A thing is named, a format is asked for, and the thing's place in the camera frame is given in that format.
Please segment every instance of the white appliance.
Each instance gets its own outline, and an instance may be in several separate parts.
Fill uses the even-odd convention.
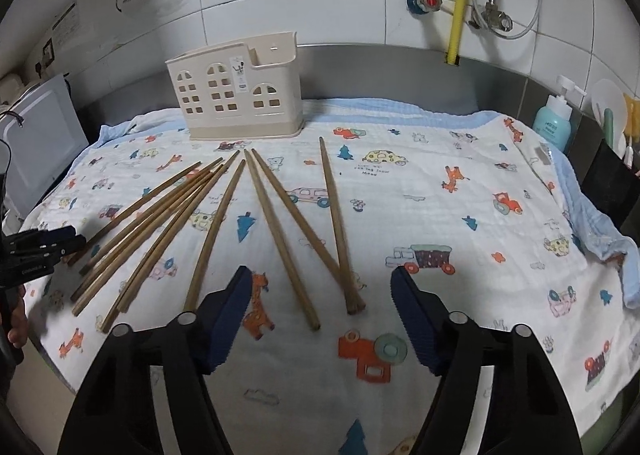
[[[11,115],[0,118],[0,136],[11,147],[5,204],[25,218],[73,159],[88,146],[62,75],[27,91]],[[0,171],[8,151],[0,143]]]

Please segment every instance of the blue tree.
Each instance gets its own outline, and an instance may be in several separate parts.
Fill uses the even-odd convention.
[[[338,450],[340,455],[367,455],[367,448],[364,446],[364,431],[360,424],[360,419],[353,421],[347,432],[347,440]]]

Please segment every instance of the chopsticks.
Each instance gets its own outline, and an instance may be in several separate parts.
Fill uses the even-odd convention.
[[[278,218],[273,211],[273,206],[271,205],[271,201],[264,189],[264,185],[262,184],[262,180],[258,174],[258,170],[255,167],[254,159],[249,155],[249,152],[244,150],[244,158],[249,166],[249,172],[251,173],[252,181],[254,182],[255,192],[258,196],[258,200],[260,201],[260,206],[262,207],[262,212],[264,213],[264,218],[267,221],[269,229],[271,231],[271,235],[273,236],[273,240],[276,243],[276,248],[282,258],[282,263],[287,271],[287,276],[289,276],[289,281],[293,287],[293,291],[302,306],[302,310],[305,313],[306,321],[311,327],[311,330],[316,331],[320,328],[320,320],[318,319],[318,314],[316,313],[316,309],[311,303],[311,299],[306,292],[306,288],[300,279],[300,275],[298,274],[298,270],[296,269],[295,264],[293,263],[293,259],[291,258],[291,254],[289,252],[289,247],[287,246],[287,242],[284,238],[284,232],[282,231],[282,227]]]
[[[109,281],[111,276],[129,260],[129,257],[142,245],[146,240],[164,223],[169,216],[176,210],[180,210],[187,200],[191,200],[194,194],[191,191],[199,192],[201,186],[198,184],[192,186],[192,190],[188,190],[182,197],[176,200],[171,206],[167,207],[160,215],[155,218],[148,218],[141,226],[141,230],[136,236],[126,244],[120,244],[117,251],[113,251],[104,262],[106,268],[97,276],[87,277],[82,281],[81,286],[76,289],[76,292],[72,295],[72,301],[76,299],[76,305],[74,306],[72,313],[74,316],[78,316],[79,313],[89,304],[94,296],[100,291],[102,287]]]
[[[216,164],[222,161],[222,158],[218,158],[212,163],[206,165],[202,170],[200,170],[196,175],[192,178],[185,181],[183,184],[175,187],[165,196],[163,196],[158,202],[149,207],[142,215],[135,218],[131,223],[129,223],[121,232],[119,232],[115,237],[113,237],[109,242],[103,245],[98,252],[95,254],[93,258],[91,258],[85,266],[80,269],[81,275],[87,275],[94,266],[102,259],[117,243],[123,240],[131,231],[134,231],[142,222],[144,222],[147,218],[152,215],[159,215],[165,208],[177,200],[180,195],[187,192],[195,183],[198,183],[207,172],[213,168]]]
[[[218,211],[211,221],[211,225],[209,231],[207,231],[207,236],[204,240],[204,244],[202,244],[202,250],[200,251],[200,255],[198,257],[198,263],[196,264],[196,268],[193,272],[193,278],[191,279],[191,284],[187,292],[187,298],[184,302],[184,308],[182,309],[183,311],[196,310],[198,296],[200,296],[200,289],[202,288],[202,280],[204,279],[207,265],[209,265],[211,251],[213,250],[213,245],[216,243],[216,238],[218,237],[218,232],[220,231],[222,221],[225,218],[226,208],[229,206],[229,202],[231,202],[231,197],[234,195],[234,191],[236,190],[236,186],[238,186],[240,176],[244,171],[244,164],[245,161],[243,159],[238,165],[238,168],[236,168],[233,177],[231,177],[231,180],[226,187],[225,194],[222,196],[222,200],[220,200]]]
[[[320,155],[322,157],[322,170],[324,170],[326,190],[329,194],[331,220],[334,224],[335,247],[338,250],[338,264],[340,265],[340,279],[342,280],[341,285],[345,291],[348,287],[352,287],[355,290],[353,281],[351,280],[351,265],[349,263],[349,252],[344,234],[340,202],[338,201],[338,190],[335,186],[334,174],[331,171],[329,156],[327,155],[326,146],[324,145],[324,139],[322,137],[320,137]]]
[[[196,200],[196,198],[199,197],[199,195],[201,193],[205,192],[207,184],[213,179],[214,175],[215,175],[214,173],[208,174],[205,177],[206,180],[204,181],[204,183],[201,184],[200,186],[197,186],[197,187],[194,188],[193,193],[191,193],[190,196],[188,196],[185,200],[183,200],[182,203],[180,204],[180,207],[178,207],[176,216],[179,216],[179,215],[183,214],[184,212],[186,212],[188,210],[188,208],[192,205],[194,200]],[[151,248],[146,252],[146,254],[143,257],[142,261],[140,261],[140,263],[138,264],[138,266],[135,269],[135,271],[133,271],[132,275],[129,276],[129,279],[127,280],[125,286],[122,288],[122,290],[118,294],[118,297],[116,298],[116,300],[114,301],[113,305],[109,309],[108,313],[103,318],[102,323],[100,324],[101,332],[106,333],[111,329],[111,325],[113,325],[114,320],[116,319],[116,317],[120,313],[119,307],[120,307],[120,305],[122,303],[122,300],[125,297],[127,291],[130,289],[130,287],[132,287],[132,284],[134,282],[136,282],[138,274],[142,271],[143,267],[145,266],[145,261],[148,260],[148,258],[150,258],[153,255],[153,253],[155,251],[155,248],[156,248],[156,245],[158,245],[159,241],[168,234],[170,228],[171,228],[171,224],[169,224],[166,228],[164,228],[164,231],[160,234],[160,237],[154,242],[154,245],[152,245]]]
[[[349,314],[356,314],[362,311],[365,308],[366,304],[360,297],[360,294],[356,290],[355,285],[351,281],[351,273],[348,279],[348,283],[345,284],[343,282],[342,276],[340,275],[340,266],[338,265],[337,261],[334,260],[327,248],[324,247],[324,244],[320,241],[315,231],[307,222],[306,218],[302,215],[298,207],[292,202],[289,194],[287,194],[278,178],[274,175],[273,171],[271,171],[267,163],[255,149],[252,149],[251,152],[254,154],[255,160],[260,165],[260,168],[264,172],[265,176],[269,179],[271,186],[273,186],[273,189],[280,197],[280,200],[282,200],[287,210],[289,210],[290,215],[293,217],[297,225],[302,230],[302,233],[309,241],[309,244],[311,244],[322,262],[324,262],[326,268],[334,277],[335,281],[337,281],[342,288],[342,291],[344,292],[344,300],[346,303],[347,312]],[[335,197],[334,199],[330,197],[329,200],[331,201],[331,204],[334,204],[334,200],[336,200],[335,204],[338,203],[337,197]]]
[[[127,209],[125,209],[118,216],[116,216],[111,222],[109,222],[106,226],[104,226],[100,231],[95,233],[94,236],[92,236],[89,240],[87,240],[86,245],[80,251],[78,251],[75,255],[73,255],[66,262],[66,265],[68,265],[68,266],[74,265],[76,263],[76,261],[78,261],[78,260],[80,260],[80,258],[84,257],[84,255],[87,253],[87,251],[91,250],[91,248],[94,247],[94,245],[97,244],[97,242],[100,241],[100,239],[102,237],[106,236],[107,233],[109,231],[111,231],[111,229],[115,229],[116,226],[119,223],[121,223],[125,218],[131,216],[136,210],[140,209],[147,202],[149,202],[149,200],[154,198],[159,193],[162,193],[162,191],[164,191],[169,186],[171,186],[171,184],[173,184],[178,179],[180,179],[180,178],[184,177],[185,175],[187,175],[191,170],[197,168],[201,163],[202,163],[201,161],[194,162],[194,164],[192,164],[191,166],[188,166],[187,168],[185,168],[184,170],[180,171],[179,173],[176,173],[170,179],[167,179],[162,184],[160,184],[160,185],[156,186],[155,188],[153,188],[145,196],[141,197],[139,200],[136,200],[136,202],[134,202],[132,205],[130,205]]]
[[[199,191],[191,200],[190,204],[184,209],[178,210],[177,214],[171,220],[171,222],[166,226],[162,234],[155,241],[154,245],[151,246],[151,249],[147,251],[145,257],[142,262],[136,269],[136,271],[131,275],[125,288],[120,294],[122,298],[118,299],[120,302],[117,307],[120,312],[126,312],[129,309],[129,305],[136,297],[140,286],[142,286],[143,281],[149,276],[151,271],[153,270],[156,262],[160,260],[162,253],[166,250],[166,248],[171,244],[172,240],[175,238],[175,235],[182,229],[182,226],[185,225],[191,213],[198,207],[198,205],[202,202],[204,197],[207,196],[209,191],[213,186],[216,185],[220,177],[229,169],[232,162],[235,161],[236,157],[240,152],[236,151],[229,159],[225,162],[225,164],[220,167],[216,173],[213,175],[211,180],[207,182],[204,188]]]

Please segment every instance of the cartoon car print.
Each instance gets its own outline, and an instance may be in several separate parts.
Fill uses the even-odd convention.
[[[324,188],[297,188],[287,191],[291,202],[314,202],[321,208],[329,207],[329,193]]]
[[[389,383],[391,367],[400,365],[407,352],[406,342],[392,333],[369,340],[360,337],[357,329],[351,329],[338,338],[338,357],[355,359],[356,377],[367,383]]]
[[[456,139],[461,140],[463,142],[472,143],[475,140],[478,140],[478,138],[475,135],[471,135],[470,133],[458,133],[457,131],[450,131],[449,133],[451,134],[452,137],[455,137]]]
[[[420,245],[410,247],[394,247],[394,255],[386,257],[387,267],[404,266],[410,275],[415,275],[420,269],[439,267],[446,275],[453,275],[455,268],[449,263],[451,248],[449,245]]]
[[[587,386],[585,388],[586,391],[591,390],[594,385],[600,380],[602,372],[604,368],[607,366],[607,361],[609,361],[609,351],[611,349],[611,342],[609,340],[604,342],[604,346],[602,348],[602,352],[598,355],[597,358],[587,358],[584,362],[584,369],[587,373]]]
[[[516,213],[516,215],[522,215],[522,207],[520,207],[519,202],[511,200],[508,193],[496,193],[494,197],[494,208],[503,215],[508,215],[512,211]]]
[[[164,276],[175,276],[175,273],[177,272],[178,266],[175,265],[174,258],[169,258],[169,260],[160,258],[160,260],[158,260],[158,263],[154,265],[149,278],[159,280],[161,278],[164,278]]]
[[[549,308],[552,314],[559,318],[568,314],[571,310],[571,305],[575,303],[575,291],[571,285],[566,288],[566,291],[562,292],[556,292],[551,289],[546,298],[549,301]]]
[[[158,153],[160,153],[156,148],[151,148],[148,150],[145,150],[142,152],[142,154],[140,155],[140,157],[155,157],[156,155],[158,155]]]
[[[366,162],[372,162],[373,164],[383,164],[385,162],[388,162],[397,166],[404,166],[407,163],[406,157],[396,155],[389,150],[370,151],[362,158],[362,160]]]
[[[543,245],[546,250],[552,252],[556,257],[565,257],[569,254],[569,240],[564,235],[560,235],[559,238],[551,241],[545,239]]]
[[[494,166],[501,170],[513,171],[513,172],[518,171],[518,167],[515,164],[509,164],[508,162],[497,162],[494,164]]]
[[[98,213],[98,218],[110,218],[113,220],[116,216],[116,213],[120,211],[122,206],[118,206],[116,204],[111,204],[110,206],[105,206]]]

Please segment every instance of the pump dispenser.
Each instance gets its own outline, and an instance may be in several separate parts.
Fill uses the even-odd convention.
[[[572,111],[565,97],[573,90],[583,96],[586,96],[587,93],[564,76],[558,76],[556,82],[560,87],[560,95],[549,96],[546,100],[546,106],[540,108],[536,115],[536,120],[533,122],[533,130],[563,152],[571,136],[569,119]]]

